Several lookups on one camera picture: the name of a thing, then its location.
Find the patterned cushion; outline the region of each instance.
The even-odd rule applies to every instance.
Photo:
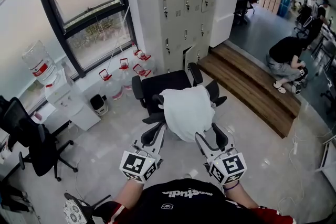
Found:
[[[85,216],[74,200],[67,200],[64,204],[63,212],[68,224],[86,224]]]

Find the floor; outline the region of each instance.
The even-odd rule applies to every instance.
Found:
[[[234,26],[229,41],[265,66],[267,64],[266,54],[269,49],[284,37],[295,36],[296,33],[293,31],[295,18],[293,16],[288,16],[286,19],[281,18],[258,5],[254,6],[255,13],[253,14],[252,10],[247,13],[248,24]],[[307,87],[302,89],[301,96],[332,128],[335,125],[336,116],[334,113],[329,115],[325,113],[330,102],[325,97],[320,97],[321,92],[328,90],[328,80],[321,68],[327,59],[320,53],[314,60],[311,57],[311,51],[308,50],[302,53],[300,59],[307,64],[309,72]]]
[[[205,84],[210,82],[207,75],[203,74],[203,77]],[[321,141],[324,141],[324,138],[314,136],[328,131],[316,111],[308,104],[302,104],[289,137],[281,139],[232,94],[223,87],[220,90],[220,94],[228,98],[217,108],[213,121],[234,131],[236,147],[243,153],[248,167],[241,181],[246,191],[260,205],[278,210],[280,205],[280,210],[285,215],[295,217],[298,223],[326,217],[336,204],[336,193],[322,173],[314,173],[314,169],[320,165],[323,154]],[[62,181],[57,182],[53,170],[43,177],[37,177],[32,166],[27,164],[25,170],[18,170],[10,177],[9,182],[13,186],[28,192],[36,214],[40,216],[40,223],[66,223],[62,209],[65,192],[78,198],[80,194],[86,202],[93,204],[107,194],[115,196],[126,182],[119,171],[121,156],[129,148],[132,136],[145,127],[141,120],[147,117],[147,112],[139,101],[125,94],[119,101],[88,132],[72,127],[59,135],[61,143],[68,139],[75,141],[74,146],[63,153],[63,158],[74,165],[78,164],[77,174],[60,164]],[[295,132],[302,140],[297,155],[291,153],[298,172],[288,157],[293,148]],[[193,169],[198,171],[196,179],[215,184],[203,166],[205,158],[195,143],[177,141],[167,133],[160,154],[164,162],[146,187],[181,178]],[[290,198],[278,204],[284,197],[291,197],[296,205]],[[25,214],[25,218],[29,224],[38,223],[34,215]]]

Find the sandal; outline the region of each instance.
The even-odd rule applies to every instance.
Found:
[[[273,83],[273,87],[276,88],[280,93],[286,93],[286,89],[278,84],[277,81]]]

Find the wooden stairs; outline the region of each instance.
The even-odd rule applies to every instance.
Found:
[[[278,92],[270,74],[225,44],[212,49],[198,64],[202,71],[241,100],[281,138],[288,136],[301,103],[288,91],[285,94]]]

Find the black window frame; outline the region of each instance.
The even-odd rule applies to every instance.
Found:
[[[97,66],[101,65],[105,61],[109,60],[112,56],[115,56],[121,52],[120,48],[116,49],[114,54],[112,55],[112,52],[109,54],[103,56],[102,58],[96,60],[95,62],[91,63],[87,67],[82,67],[78,60],[76,59],[75,54],[72,52],[67,39],[76,33],[80,32],[81,30],[85,29],[86,27],[96,23],[99,20],[102,20],[108,16],[111,16],[113,14],[116,14],[118,12],[124,11],[126,13],[129,1],[128,0],[120,0],[119,3],[107,6],[97,12],[94,12],[80,21],[74,23],[73,25],[69,26],[68,28],[64,29],[63,22],[58,15],[58,9],[56,8],[56,4],[54,0],[41,0],[43,9],[46,13],[46,16],[49,20],[49,23],[51,25],[52,30],[54,31],[60,45],[62,46],[62,49],[64,50],[66,56],[68,57],[69,61],[75,68],[77,75],[73,77],[73,80],[77,80],[79,78],[84,78],[88,72],[90,72],[92,69],[96,68]],[[132,21],[131,13],[128,12],[125,20],[131,41],[123,45],[123,49],[127,49],[132,46],[132,43],[137,44],[137,39],[135,37],[134,33],[134,26]]]

